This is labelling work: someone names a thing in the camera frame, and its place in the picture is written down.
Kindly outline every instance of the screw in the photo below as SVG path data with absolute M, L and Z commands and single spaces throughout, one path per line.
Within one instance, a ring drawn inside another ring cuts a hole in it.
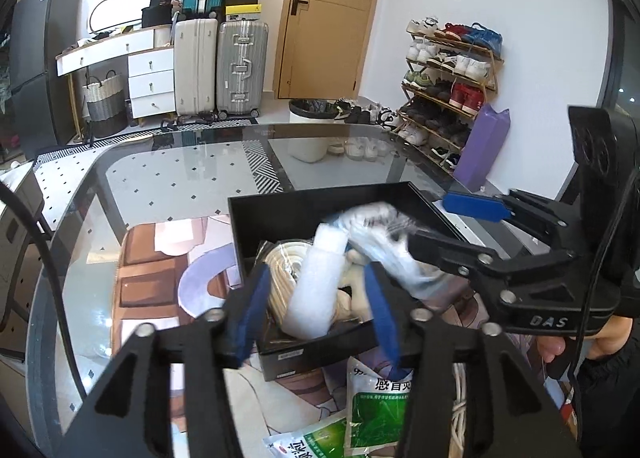
M 494 262 L 494 258 L 489 256 L 488 254 L 479 254 L 478 255 L 478 261 L 480 261 L 480 263 L 484 263 L 484 264 L 492 264 Z
M 496 323 L 484 323 L 482 325 L 482 333 L 489 337 L 495 337 L 502 333 L 502 328 L 500 328 L 500 325 Z
M 155 331 L 156 327 L 151 323 L 142 323 L 136 328 L 136 335 L 138 337 L 149 337 L 150 335 L 153 335 Z
M 518 300 L 518 297 L 511 290 L 503 290 L 500 292 L 500 299 L 505 303 L 513 304 Z
M 215 322 L 222 321 L 225 318 L 225 311 L 222 308 L 212 308 L 211 310 L 207 310 L 204 314 L 204 319 L 207 321 Z
M 420 321 L 426 323 L 433 317 L 433 313 L 427 310 L 426 308 L 416 308 L 415 310 L 411 310 L 411 319 L 414 321 Z

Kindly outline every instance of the silver suitcase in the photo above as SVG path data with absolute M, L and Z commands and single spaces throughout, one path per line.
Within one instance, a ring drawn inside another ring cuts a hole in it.
M 269 27 L 261 21 L 220 25 L 218 40 L 218 118 L 259 114 Z
M 178 115 L 215 109 L 217 40 L 217 19 L 191 19 L 176 24 L 174 80 Z

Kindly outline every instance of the wooden door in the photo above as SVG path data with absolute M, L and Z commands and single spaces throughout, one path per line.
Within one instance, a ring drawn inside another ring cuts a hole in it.
M 290 0 L 279 98 L 351 97 L 375 0 Z

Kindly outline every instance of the human hand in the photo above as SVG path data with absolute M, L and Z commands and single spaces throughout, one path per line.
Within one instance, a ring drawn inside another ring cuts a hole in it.
M 585 340 L 593 340 L 587 358 L 599 359 L 617 352 L 629 339 L 633 322 L 634 320 L 628 317 L 611 316 L 596 335 L 585 337 Z M 542 360 L 547 363 L 552 362 L 558 355 L 562 355 L 566 346 L 564 338 L 546 335 L 536 337 L 536 345 Z

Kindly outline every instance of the black pants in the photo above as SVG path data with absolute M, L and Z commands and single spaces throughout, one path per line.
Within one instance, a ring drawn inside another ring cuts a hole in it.
M 612 356 L 578 372 L 585 458 L 640 457 L 640 320 Z

